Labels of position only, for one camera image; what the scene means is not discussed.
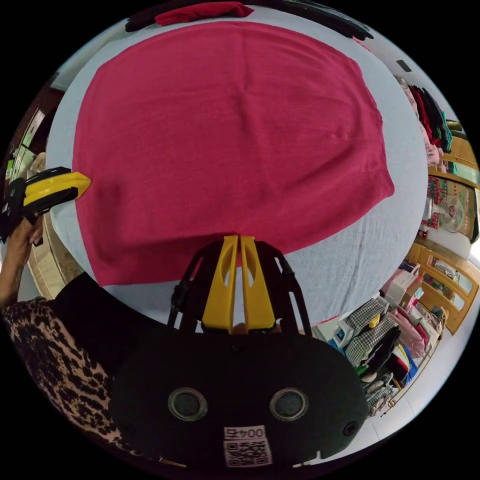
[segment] glass cabinet door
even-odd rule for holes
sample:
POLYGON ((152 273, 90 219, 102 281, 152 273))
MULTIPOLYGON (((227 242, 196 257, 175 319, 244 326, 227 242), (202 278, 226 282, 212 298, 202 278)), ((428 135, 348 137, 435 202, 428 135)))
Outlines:
POLYGON ((432 267, 446 275, 452 282, 456 283, 466 294, 472 291, 472 282, 447 262, 438 259, 434 255, 430 255, 427 262, 432 267))
POLYGON ((431 288, 436 290, 440 295, 445 299, 450 301, 450 303, 458 310, 461 311, 465 306, 464 299, 456 292, 454 292, 449 286, 443 283, 441 280, 434 278, 433 276, 425 273, 423 275, 423 281, 429 285, 431 288))

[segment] plaid bag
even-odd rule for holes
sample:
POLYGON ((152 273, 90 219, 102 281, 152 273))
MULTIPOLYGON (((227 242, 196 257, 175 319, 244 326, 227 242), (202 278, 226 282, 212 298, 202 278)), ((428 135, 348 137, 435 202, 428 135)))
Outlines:
POLYGON ((361 335, 354 336, 345 350, 345 355, 348 361, 354 367, 358 367, 362 360, 368 358, 373 347, 387 334, 387 332, 396 327, 397 323, 388 315, 384 315, 375 328, 371 328, 361 335))
POLYGON ((377 390, 373 395, 366 399, 368 405, 369 415, 373 417, 379 410, 381 410, 387 402, 392 398, 394 391, 390 386, 384 386, 377 390))
POLYGON ((384 311, 385 306, 376 298, 371 298, 367 303, 355 310, 346 320, 345 323, 353 329, 353 336, 358 335, 364 327, 378 314, 384 311))

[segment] red towel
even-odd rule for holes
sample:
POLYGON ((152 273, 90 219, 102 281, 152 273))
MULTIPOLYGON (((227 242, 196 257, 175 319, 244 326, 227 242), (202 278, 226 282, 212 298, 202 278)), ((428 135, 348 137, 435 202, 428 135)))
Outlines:
POLYGON ((102 65, 78 115, 73 169, 92 179, 76 210, 102 286, 178 280, 224 234, 288 254, 394 192, 359 66, 248 21, 160 33, 102 65))
POLYGON ((219 1, 197 3, 196 5, 184 6, 175 10, 161 13, 155 17, 155 22, 163 27, 167 25, 194 22, 201 19, 212 19, 222 15, 231 17, 248 17, 253 8, 243 5, 239 1, 219 1))

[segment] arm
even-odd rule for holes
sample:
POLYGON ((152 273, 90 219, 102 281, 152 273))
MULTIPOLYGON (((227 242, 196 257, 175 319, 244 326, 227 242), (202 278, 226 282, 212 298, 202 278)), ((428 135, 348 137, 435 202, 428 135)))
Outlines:
POLYGON ((20 280, 29 261, 32 244, 43 234, 42 219, 31 225, 25 218, 8 237, 6 255, 0 270, 0 311, 18 300, 20 280))
POLYGON ((18 300, 24 266, 5 257, 0 271, 0 311, 18 300))

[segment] bed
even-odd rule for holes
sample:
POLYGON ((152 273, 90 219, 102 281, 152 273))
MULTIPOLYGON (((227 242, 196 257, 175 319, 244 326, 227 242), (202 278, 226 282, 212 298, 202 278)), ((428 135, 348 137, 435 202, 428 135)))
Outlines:
MULTIPOLYGON (((196 24, 224 21, 222 18, 209 19, 196 24)), ((255 7, 248 18, 228 21, 255 22, 298 32, 353 59, 383 120, 386 166, 394 194, 341 231, 286 255, 302 288, 310 322, 316 324, 351 311, 370 299, 395 272, 411 247, 422 220, 427 192, 428 171, 422 133, 397 80, 358 42, 307 19, 264 7, 255 7)), ((72 167, 79 111, 99 67, 139 42, 183 28, 188 27, 185 24, 152 25, 110 42, 85 65, 65 93, 53 120, 46 152, 47 168, 72 167)), ((82 238, 76 205, 70 202, 56 206, 51 211, 51 219, 66 248, 96 279, 82 238)), ((243 321, 240 279, 238 274, 234 323, 243 321)), ((103 286, 128 306, 166 323, 176 283, 171 280, 103 286)))

